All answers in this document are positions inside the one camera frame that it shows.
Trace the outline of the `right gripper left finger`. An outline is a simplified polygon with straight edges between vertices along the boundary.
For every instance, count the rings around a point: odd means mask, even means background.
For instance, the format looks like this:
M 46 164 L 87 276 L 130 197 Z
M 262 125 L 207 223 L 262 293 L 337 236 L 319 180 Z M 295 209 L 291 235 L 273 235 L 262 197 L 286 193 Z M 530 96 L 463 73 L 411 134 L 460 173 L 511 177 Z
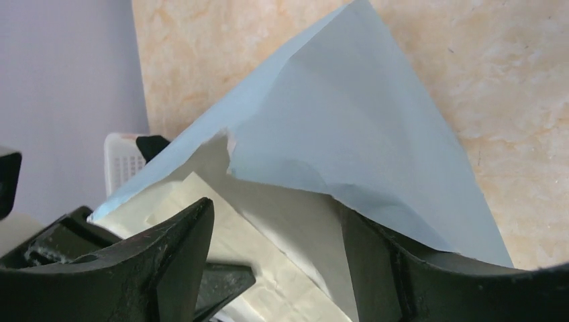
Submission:
M 1 257 L 1 320 L 192 321 L 214 218 L 213 201 L 203 197 L 70 262 L 28 264 L 23 253 L 49 225 Z

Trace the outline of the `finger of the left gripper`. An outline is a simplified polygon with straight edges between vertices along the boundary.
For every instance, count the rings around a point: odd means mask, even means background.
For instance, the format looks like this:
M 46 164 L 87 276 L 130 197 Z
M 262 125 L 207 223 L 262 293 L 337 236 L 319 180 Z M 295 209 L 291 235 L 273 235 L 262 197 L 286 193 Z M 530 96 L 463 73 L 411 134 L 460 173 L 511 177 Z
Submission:
M 193 321 L 210 321 L 227 304 L 256 282 L 253 269 L 241 264 L 207 262 L 203 271 Z

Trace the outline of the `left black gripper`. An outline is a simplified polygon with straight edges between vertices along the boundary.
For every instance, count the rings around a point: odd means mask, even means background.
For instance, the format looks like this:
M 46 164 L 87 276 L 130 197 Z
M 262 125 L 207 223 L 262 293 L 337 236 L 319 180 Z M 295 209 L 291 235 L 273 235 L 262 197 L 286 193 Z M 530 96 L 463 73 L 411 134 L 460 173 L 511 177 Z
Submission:
M 21 152 L 1 146 L 1 220 L 12 212 L 21 163 Z M 87 221 L 92 212 L 89 207 L 81 206 L 61 216 L 1 256 L 1 267 L 21 269 L 67 264 L 120 242 L 120 237 Z

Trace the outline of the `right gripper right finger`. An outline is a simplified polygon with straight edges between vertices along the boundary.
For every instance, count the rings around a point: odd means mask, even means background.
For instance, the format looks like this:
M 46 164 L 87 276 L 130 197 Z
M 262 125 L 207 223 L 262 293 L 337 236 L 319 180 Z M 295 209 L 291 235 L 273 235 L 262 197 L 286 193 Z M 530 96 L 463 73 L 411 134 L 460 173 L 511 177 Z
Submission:
M 519 270 L 431 249 L 339 207 L 361 321 L 567 321 L 568 265 Z

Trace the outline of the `light blue paper bag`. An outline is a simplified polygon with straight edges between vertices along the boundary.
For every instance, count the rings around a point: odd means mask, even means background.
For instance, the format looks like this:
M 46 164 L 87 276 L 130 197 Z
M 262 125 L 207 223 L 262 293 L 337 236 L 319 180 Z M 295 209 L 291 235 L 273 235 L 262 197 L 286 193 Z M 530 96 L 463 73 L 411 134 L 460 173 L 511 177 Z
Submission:
M 234 321 L 363 321 L 340 215 L 428 249 L 513 263 L 468 157 L 367 1 L 289 40 L 91 216 L 119 237 L 201 197 L 209 259 L 251 264 Z

